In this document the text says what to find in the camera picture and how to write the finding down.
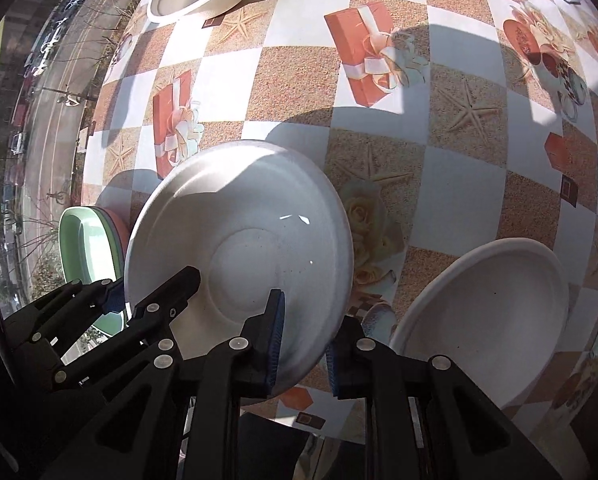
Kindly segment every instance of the stacked plates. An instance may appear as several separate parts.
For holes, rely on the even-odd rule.
[[[116,281],[124,274],[128,228],[114,212],[87,206],[67,208],[59,221],[59,250],[66,282]],[[108,336],[125,325],[125,312],[101,316],[94,326]]]

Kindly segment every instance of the checkered tablecloth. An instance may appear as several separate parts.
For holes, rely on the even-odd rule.
[[[100,92],[85,205],[134,224],[160,182],[153,97],[189,72],[200,150],[267,139],[310,157],[347,200],[375,193],[364,207],[383,215],[393,249],[380,261],[359,238],[353,314],[383,298],[401,319],[449,264],[491,240],[551,248],[569,280],[569,320],[544,373],[505,412],[535,438],[572,418],[598,378],[598,12],[589,0],[245,0],[211,22],[191,15],[158,26],[146,19],[149,2]],[[421,79],[406,70],[393,71],[394,88],[378,79],[390,91],[364,106],[324,16],[374,4],[401,34],[401,54],[423,63]],[[582,104],[563,101],[576,79],[544,88],[518,54],[527,38],[505,31],[506,20],[541,36],[542,56],[566,60],[560,74],[570,68],[587,87]],[[365,186],[358,195],[352,180]],[[317,366],[301,387],[251,409],[362,441],[363,403],[333,404],[328,391]]]

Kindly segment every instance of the street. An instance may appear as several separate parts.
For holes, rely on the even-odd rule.
[[[96,60],[106,47],[104,36],[115,28],[119,16],[116,5],[125,9],[130,0],[86,0],[73,17],[53,60],[38,78],[25,129],[29,135],[26,172],[20,207],[24,219],[19,247],[24,285],[30,286],[34,264],[41,255],[41,247],[25,257],[48,228],[43,222],[58,221],[68,205],[48,198],[48,193],[63,191],[68,201],[70,178],[77,136],[85,100],[79,106],[67,107],[58,103],[61,94],[41,87],[87,93],[96,72]]]

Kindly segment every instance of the metal screw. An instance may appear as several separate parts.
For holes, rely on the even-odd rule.
[[[159,350],[163,350],[164,352],[170,350],[173,346],[175,344],[172,339],[162,339],[159,341]]]
[[[248,340],[244,337],[233,337],[230,339],[230,348],[233,350],[243,350],[248,346]]]
[[[445,355],[436,355],[432,358],[432,365],[437,370],[448,370],[450,368],[451,362]]]
[[[357,341],[357,348],[363,350],[364,352],[374,350],[375,346],[377,346],[377,343],[375,343],[372,339],[368,339],[367,337],[361,338]]]
[[[168,368],[172,364],[172,357],[167,354],[157,355],[153,362],[157,368]]]

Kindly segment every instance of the red gift box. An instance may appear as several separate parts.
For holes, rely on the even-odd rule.
[[[166,178],[177,164],[178,142],[173,115],[190,101],[191,72],[188,70],[153,97],[154,155],[157,174]]]
[[[324,16],[357,104],[370,107],[396,86],[380,51],[390,44],[393,19],[383,2]]]
[[[550,165],[553,169],[561,171],[562,173],[566,171],[570,156],[564,138],[550,132],[544,144],[544,149],[546,150],[546,155],[548,155],[548,160],[550,160]]]

